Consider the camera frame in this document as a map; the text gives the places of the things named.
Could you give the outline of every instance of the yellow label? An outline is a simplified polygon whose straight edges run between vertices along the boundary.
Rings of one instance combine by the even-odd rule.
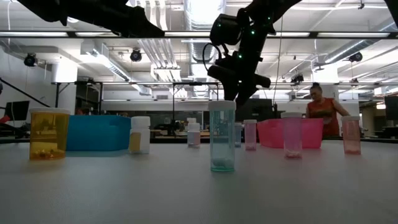
[[[141,133],[131,133],[130,134],[130,152],[139,152],[139,146],[141,143]]]

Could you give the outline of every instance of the white table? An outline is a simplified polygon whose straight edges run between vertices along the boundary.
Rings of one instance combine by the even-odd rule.
[[[39,162],[28,144],[0,145],[0,223],[398,223],[398,145],[362,147],[325,141],[297,161],[239,149],[236,171],[215,173],[207,144]]]

